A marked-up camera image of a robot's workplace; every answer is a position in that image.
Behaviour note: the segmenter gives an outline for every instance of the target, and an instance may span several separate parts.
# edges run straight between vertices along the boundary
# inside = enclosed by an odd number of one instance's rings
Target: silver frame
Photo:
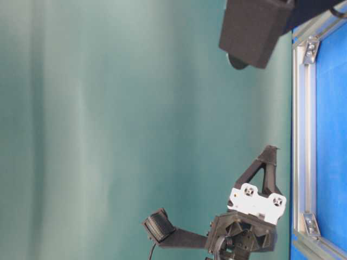
[[[347,11],[347,1],[336,6]],[[347,259],[347,253],[321,236],[307,233],[303,213],[316,215],[316,64],[304,64],[307,41],[322,41],[345,19],[329,11],[309,20],[293,33],[293,245],[308,259]]]

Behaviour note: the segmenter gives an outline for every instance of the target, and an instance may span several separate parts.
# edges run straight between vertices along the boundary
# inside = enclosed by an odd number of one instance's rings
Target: black 3d-printed part
[[[174,227],[164,209],[159,209],[143,221],[149,237],[162,248],[203,249],[207,237]]]
[[[219,46],[242,69],[241,62],[265,68],[281,35],[343,0],[227,1]]]
[[[234,187],[240,189],[242,184],[249,183],[261,169],[264,169],[262,193],[260,195],[268,197],[273,192],[282,195],[276,186],[276,165],[277,147],[268,145],[236,181]]]
[[[229,240],[220,254],[235,260],[247,260],[251,252],[273,251],[277,239],[276,226],[252,215],[232,210],[216,216],[205,248],[216,255],[219,237]]]

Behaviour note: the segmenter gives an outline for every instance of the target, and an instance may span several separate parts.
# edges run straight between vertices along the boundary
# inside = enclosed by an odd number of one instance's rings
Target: black cable
[[[148,260],[151,260],[151,259],[152,259],[152,254],[153,254],[153,250],[154,250],[155,247],[156,247],[156,244],[154,243],[153,246],[152,246],[152,249],[151,249],[151,251],[150,251],[150,255],[149,255],[149,257],[148,257]]]
[[[330,9],[330,12],[331,12],[334,16],[336,16],[336,17],[338,17],[338,18],[340,18],[340,19],[346,19],[346,18],[347,18],[347,13],[340,12],[340,11],[336,10],[335,7],[331,8],[331,9]]]

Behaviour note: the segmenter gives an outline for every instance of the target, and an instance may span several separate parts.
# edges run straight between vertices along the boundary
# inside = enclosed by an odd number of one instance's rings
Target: teal backdrop
[[[1,259],[147,259],[140,223],[159,207],[205,234],[267,144],[281,148],[288,203],[276,250],[251,259],[288,259],[291,36],[266,70],[233,70],[218,48],[223,8],[0,1]]]

